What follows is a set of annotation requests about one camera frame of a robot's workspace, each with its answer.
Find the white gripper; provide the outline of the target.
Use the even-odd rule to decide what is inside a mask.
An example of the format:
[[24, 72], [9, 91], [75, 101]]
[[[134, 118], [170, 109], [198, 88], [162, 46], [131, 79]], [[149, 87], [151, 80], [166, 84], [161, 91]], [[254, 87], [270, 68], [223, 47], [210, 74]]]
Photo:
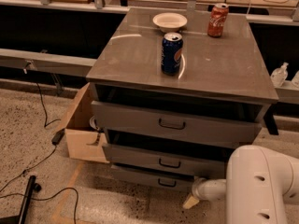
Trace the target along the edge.
[[197, 178], [192, 184], [192, 193], [184, 201], [182, 207], [186, 210], [191, 209], [199, 203], [199, 200], [206, 200], [206, 179]]

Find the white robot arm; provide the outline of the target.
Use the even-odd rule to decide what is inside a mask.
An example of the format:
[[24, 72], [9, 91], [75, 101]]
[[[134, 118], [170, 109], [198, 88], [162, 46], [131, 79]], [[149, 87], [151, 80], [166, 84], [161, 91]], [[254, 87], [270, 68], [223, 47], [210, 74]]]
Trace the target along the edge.
[[183, 204], [226, 201], [226, 224], [288, 224], [286, 204], [299, 204], [299, 159], [260, 146], [231, 155], [224, 179], [198, 178]]

